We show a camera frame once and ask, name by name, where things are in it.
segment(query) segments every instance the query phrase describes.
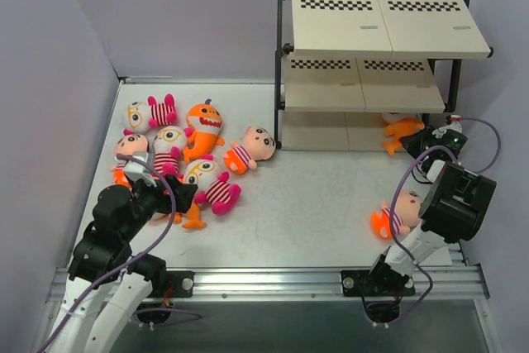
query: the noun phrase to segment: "black metal frame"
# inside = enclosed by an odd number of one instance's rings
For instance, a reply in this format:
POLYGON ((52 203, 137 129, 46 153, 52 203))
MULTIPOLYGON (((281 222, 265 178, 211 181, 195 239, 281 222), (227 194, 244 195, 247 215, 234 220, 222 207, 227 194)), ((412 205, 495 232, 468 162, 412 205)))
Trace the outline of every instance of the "black metal frame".
MULTIPOLYGON (((274 139, 277 142, 278 149, 281 149, 281 142, 279 141, 279 111, 284 111, 285 109, 285 102, 281 98, 281 64, 282 64, 283 55, 287 55, 288 53, 294 50, 293 45, 290 45, 289 43, 285 43, 283 45, 283 1, 284 0, 278 0, 277 43, 276 43, 276 49, 275 49, 274 139)), ((466 7, 468 7, 470 4, 470 0, 463 0, 463 2, 465 2, 466 7)), ((494 54, 494 48, 493 47, 489 47, 489 48, 490 48, 490 53, 488 54, 488 58, 492 57, 494 54)), ((428 60, 428 64, 430 65, 430 69, 432 73, 435 72, 436 61, 438 60, 436 59, 428 60)), ((459 87, 460 87, 462 60, 451 60, 451 61, 452 61, 452 68, 450 72, 450 85, 448 89, 448 98, 445 103, 446 113, 452 113, 455 111, 455 107, 457 105, 457 94, 459 92, 459 87)), ((428 124, 428 122, 430 121, 430 114, 423 113, 422 120, 424 121, 425 124, 428 124)))

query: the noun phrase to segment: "pink striped plush doll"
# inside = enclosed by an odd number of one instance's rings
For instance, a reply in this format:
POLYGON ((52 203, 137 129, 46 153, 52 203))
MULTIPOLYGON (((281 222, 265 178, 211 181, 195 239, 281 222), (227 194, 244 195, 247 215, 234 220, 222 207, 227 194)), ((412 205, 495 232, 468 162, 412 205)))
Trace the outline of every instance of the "pink striped plush doll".
POLYGON ((188 144, 188 135, 191 132, 193 132, 191 129, 183 130, 176 126, 167 126, 158 131, 153 143, 156 171, 163 176, 179 174, 178 157, 188 144))
POLYGON ((216 215, 229 212, 241 196, 241 187, 229 184, 230 174, 222 172, 221 166, 213 161, 213 156, 204 155, 201 159, 189 163, 183 176, 185 184, 198 185, 195 203, 208 202, 216 215))
POLYGON ((176 108, 171 94, 165 96, 163 103, 157 103, 154 97, 147 98, 147 103, 134 102, 126 107, 123 113, 125 135, 145 134, 151 128, 170 126, 176 123, 176 108))

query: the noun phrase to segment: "striped shirt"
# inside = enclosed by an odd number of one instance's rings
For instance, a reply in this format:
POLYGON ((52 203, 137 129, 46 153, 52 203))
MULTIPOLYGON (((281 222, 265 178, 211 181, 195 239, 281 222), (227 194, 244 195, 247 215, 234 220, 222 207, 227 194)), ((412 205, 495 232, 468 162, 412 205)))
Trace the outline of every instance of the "striped shirt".
POLYGON ((150 107, 150 112, 152 118, 155 119, 160 126, 168 126, 171 123, 167 122, 167 115, 170 112, 175 112, 175 110, 174 107, 170 107, 164 103, 157 103, 150 107))
MULTIPOLYGON (((389 207, 382 208, 382 212, 389 220, 389 207)), ((400 232, 400 228, 403 225, 403 219, 397 215, 396 212, 393 213, 393 219, 395 220, 395 231, 397 234, 400 232)))
POLYGON ((155 170, 162 172, 165 163, 170 163, 176 168, 176 173, 179 172, 179 162, 169 153, 157 153, 155 155, 155 170))
POLYGON ((251 156, 248 153, 248 150, 246 150, 244 146, 239 145, 233 148, 233 151, 235 152, 237 157, 241 159, 241 161, 245 164, 245 166, 248 167, 248 164, 250 163, 250 160, 251 160, 251 156))
POLYGON ((230 201, 230 184, 216 180, 206 191, 206 199, 213 205, 216 202, 228 203, 230 201))

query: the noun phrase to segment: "pink plush toy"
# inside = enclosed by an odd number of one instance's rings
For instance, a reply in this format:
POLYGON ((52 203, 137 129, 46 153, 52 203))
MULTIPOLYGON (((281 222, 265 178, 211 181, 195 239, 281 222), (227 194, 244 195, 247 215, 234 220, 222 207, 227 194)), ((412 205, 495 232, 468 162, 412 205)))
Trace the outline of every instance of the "pink plush toy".
POLYGON ((221 166, 213 161, 213 156, 203 155, 201 159, 189 163, 183 176, 185 184, 197 184, 195 203, 208 202, 213 213, 222 215, 229 212, 241 196, 241 187, 229 184, 229 173, 222 172, 221 166))
POLYGON ((125 135, 145 134, 149 129, 158 126, 169 126, 176 123, 176 109, 171 94, 165 96, 164 103, 157 103, 154 97, 147 98, 148 103, 131 103, 123 113, 125 135))
POLYGON ((232 141, 224 154, 224 164, 234 174, 244 174, 249 168, 256 169, 259 160, 268 160, 275 152, 275 141, 261 127, 248 127, 242 145, 232 141))
MULTIPOLYGON (((421 204, 422 198, 418 194, 412 190, 401 190, 397 198, 394 214, 395 229, 398 234, 407 236, 412 227, 416 227, 421 223, 422 219, 419 218, 421 204)), ((371 214, 371 226, 374 233, 381 239, 392 239, 389 227, 389 204, 385 200, 382 201, 380 210, 371 214)))
POLYGON ((156 171, 163 176, 179 174, 178 157, 188 144, 188 134, 191 132, 190 129, 182 130, 176 126, 167 126, 158 131, 153 144, 156 171))

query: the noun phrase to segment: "plush doll face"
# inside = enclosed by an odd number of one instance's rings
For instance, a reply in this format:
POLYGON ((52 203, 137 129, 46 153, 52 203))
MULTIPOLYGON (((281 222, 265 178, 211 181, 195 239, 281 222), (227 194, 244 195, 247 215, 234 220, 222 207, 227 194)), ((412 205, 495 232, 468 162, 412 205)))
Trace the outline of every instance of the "plush doll face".
POLYGON ((147 152, 149 150, 149 141, 146 136, 132 134, 121 138, 112 148, 115 155, 134 155, 137 150, 147 152))
POLYGON ((421 223, 419 218, 419 208, 421 208, 422 198, 412 190, 401 190, 398 195, 395 212, 402 218, 404 225, 416 227, 421 223))
POLYGON ((155 153, 170 153, 171 148, 180 151, 188 144, 188 138, 180 127, 168 126, 158 131, 154 139, 155 153))
POLYGON ((213 160, 199 159, 189 163, 183 175, 184 184, 196 184, 203 192, 221 175, 221 166, 213 160))
POLYGON ((248 127, 242 145, 253 160, 268 160, 275 152, 275 141, 261 127, 248 127))
POLYGON ((146 133, 151 119, 150 106, 146 103, 131 103, 123 113, 123 124, 130 131, 146 133))
POLYGON ((222 117, 218 110, 212 107, 208 101, 192 107, 186 120, 188 125, 196 131, 218 135, 222 129, 222 117))

